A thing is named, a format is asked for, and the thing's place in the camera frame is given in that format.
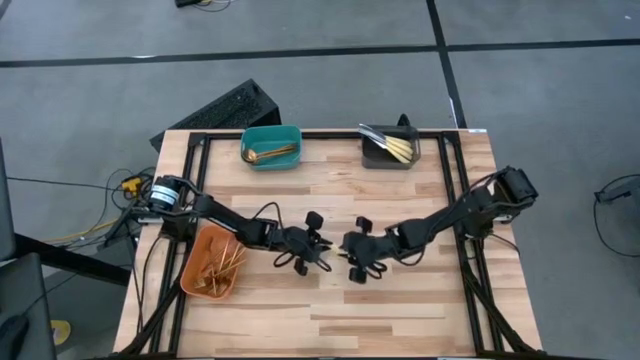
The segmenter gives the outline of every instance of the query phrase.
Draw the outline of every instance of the wooden tabletop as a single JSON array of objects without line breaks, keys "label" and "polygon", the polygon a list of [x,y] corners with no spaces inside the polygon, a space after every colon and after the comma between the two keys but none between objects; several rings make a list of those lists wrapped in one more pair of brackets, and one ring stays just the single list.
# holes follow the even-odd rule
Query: wooden tabletop
[{"label": "wooden tabletop", "polygon": [[[156,175],[182,174],[188,136],[188,131],[166,132]],[[486,132],[461,131],[460,137],[470,182],[496,170]],[[385,226],[426,217],[447,206],[434,140],[421,141],[422,158],[409,171],[363,168],[357,140],[304,140],[297,169],[254,172],[240,160],[239,145],[239,140],[212,142],[205,191],[244,216],[276,201],[285,226],[306,228],[306,213],[314,210],[325,219],[320,230],[323,237],[338,244],[345,232],[355,229],[357,216],[371,219],[374,234],[380,234]],[[192,178],[198,159],[196,152]],[[270,210],[263,215],[276,216]],[[155,225],[142,231],[136,254],[138,279],[158,231]],[[498,226],[496,233],[513,240],[508,226]],[[150,257],[145,319],[157,304],[167,245],[160,240]],[[349,265],[332,253],[324,255],[332,272],[310,265],[306,277],[298,276],[291,266],[273,267],[276,253],[250,250],[247,254],[230,298],[214,303],[187,297],[179,356],[474,354],[451,230],[438,234],[419,265],[387,261],[390,267],[383,279],[369,279],[364,285],[350,282]],[[503,243],[487,239],[485,256],[498,308],[527,343],[540,348],[518,255]],[[478,308],[490,349],[486,314],[481,305]],[[172,313],[173,307],[165,317],[161,350],[167,348]],[[133,339],[137,317],[132,280],[114,351]]]}]

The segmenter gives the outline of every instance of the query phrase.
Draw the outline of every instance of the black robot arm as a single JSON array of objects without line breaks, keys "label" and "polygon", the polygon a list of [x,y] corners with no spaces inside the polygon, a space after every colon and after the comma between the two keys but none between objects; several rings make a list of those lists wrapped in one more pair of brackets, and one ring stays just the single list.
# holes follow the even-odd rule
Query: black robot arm
[{"label": "black robot arm", "polygon": [[[380,260],[393,258],[404,265],[415,265],[424,254],[425,247],[436,234],[456,223],[462,225],[465,233],[472,238],[484,238],[493,229],[494,220],[508,223],[520,211],[528,208],[538,197],[538,193],[521,169],[506,167],[485,176],[470,187],[469,191],[452,205],[423,219],[410,219],[385,229],[380,237],[368,235],[372,224],[365,218],[358,218],[356,224],[361,232],[344,235],[340,247],[346,251],[343,256],[354,267],[349,278],[358,283],[366,282],[367,274],[379,278],[386,270]],[[420,254],[412,263],[404,259]]]},{"label": "black robot arm", "polygon": [[[191,209],[176,210],[174,205],[181,191],[193,193]],[[274,205],[277,208],[278,218],[280,218],[278,205],[276,203],[268,205]],[[171,175],[156,179],[151,189],[147,211],[160,215],[165,220],[207,219],[233,232],[236,239],[249,249],[280,252],[281,255],[274,261],[274,266],[284,266],[295,260],[294,268],[300,275],[307,273],[306,262],[314,263],[325,271],[331,271],[329,264],[322,260],[320,255],[329,250],[329,245],[332,243],[323,239],[318,233],[322,227],[323,218],[313,211],[307,214],[308,229],[295,226],[283,228],[280,219],[275,221],[258,217],[245,218],[217,202],[213,196],[198,190],[191,181]]]}]

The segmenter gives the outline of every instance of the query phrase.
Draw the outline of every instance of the black container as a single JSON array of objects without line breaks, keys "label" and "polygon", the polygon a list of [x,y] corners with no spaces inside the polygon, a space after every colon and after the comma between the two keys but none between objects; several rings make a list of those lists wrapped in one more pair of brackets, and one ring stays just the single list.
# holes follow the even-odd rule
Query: black container
[{"label": "black container", "polygon": [[[282,125],[278,105],[249,79],[210,102],[167,130],[246,129],[254,126]],[[149,142],[160,152],[164,131]]]},{"label": "black container", "polygon": [[391,169],[391,170],[409,170],[418,160],[420,160],[420,134],[418,130],[408,125],[406,115],[400,117],[398,124],[407,124],[400,126],[378,126],[370,125],[374,130],[380,131],[387,136],[393,136],[399,139],[407,140],[411,143],[413,157],[408,164],[398,161],[389,151],[381,148],[371,139],[362,136],[362,166],[367,169]]}]

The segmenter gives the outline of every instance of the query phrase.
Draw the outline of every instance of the teal bowl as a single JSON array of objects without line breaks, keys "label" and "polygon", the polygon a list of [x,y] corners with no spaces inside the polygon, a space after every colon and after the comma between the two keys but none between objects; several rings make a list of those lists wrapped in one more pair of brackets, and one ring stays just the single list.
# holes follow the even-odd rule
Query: teal bowl
[{"label": "teal bowl", "polygon": [[261,153],[265,151],[275,150],[292,143],[298,145],[298,149],[290,154],[260,160],[255,165],[247,163],[247,165],[249,165],[249,167],[251,167],[253,170],[289,170],[297,167],[298,164],[300,164],[300,152],[302,150],[302,133],[297,126],[273,125],[248,128],[242,134],[242,139],[240,140],[240,142],[241,159],[242,153],[246,149],[251,149],[256,153]]}]

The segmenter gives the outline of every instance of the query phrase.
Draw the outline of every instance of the gold utensil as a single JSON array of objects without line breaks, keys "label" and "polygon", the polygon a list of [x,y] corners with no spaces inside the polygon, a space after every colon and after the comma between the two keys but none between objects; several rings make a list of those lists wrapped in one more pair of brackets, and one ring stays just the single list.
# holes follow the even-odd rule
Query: gold utensil
[{"label": "gold utensil", "polygon": [[242,153],[242,159],[244,159],[244,161],[248,163],[255,164],[262,159],[292,153],[296,151],[297,148],[298,146],[296,144],[289,144],[275,150],[265,151],[261,153],[256,153],[252,149],[247,149]]},{"label": "gold utensil", "polygon": [[371,139],[371,141],[381,148],[387,150],[401,163],[408,164],[411,162],[411,159],[413,158],[413,148],[409,141],[392,136],[386,136],[364,124],[360,124],[358,126],[358,132]]}]

